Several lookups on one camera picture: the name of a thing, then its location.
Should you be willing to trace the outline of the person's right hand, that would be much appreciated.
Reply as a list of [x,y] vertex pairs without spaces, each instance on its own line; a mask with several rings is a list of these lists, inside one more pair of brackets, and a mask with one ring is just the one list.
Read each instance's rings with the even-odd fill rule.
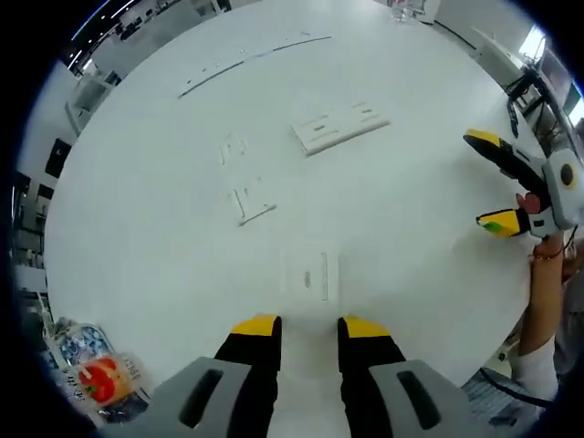
[[[524,209],[528,214],[537,214],[541,209],[540,199],[532,192],[525,195],[516,194],[516,202],[519,208]],[[544,238],[540,244],[536,245],[533,250],[533,256],[539,260],[551,260],[564,255],[564,237],[565,233],[560,231]]]

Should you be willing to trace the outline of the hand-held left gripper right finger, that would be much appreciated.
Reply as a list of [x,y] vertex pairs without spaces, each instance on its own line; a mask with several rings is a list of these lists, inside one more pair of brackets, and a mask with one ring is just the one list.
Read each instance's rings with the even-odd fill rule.
[[381,324],[338,319],[341,399],[352,437],[491,437],[465,393],[421,360],[407,360]]

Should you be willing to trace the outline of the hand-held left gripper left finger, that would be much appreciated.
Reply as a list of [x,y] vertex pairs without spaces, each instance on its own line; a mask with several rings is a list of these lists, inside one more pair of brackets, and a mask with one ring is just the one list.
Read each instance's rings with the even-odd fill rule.
[[277,399],[282,319],[236,324],[212,358],[161,383],[145,413],[102,429],[104,437],[266,437]]

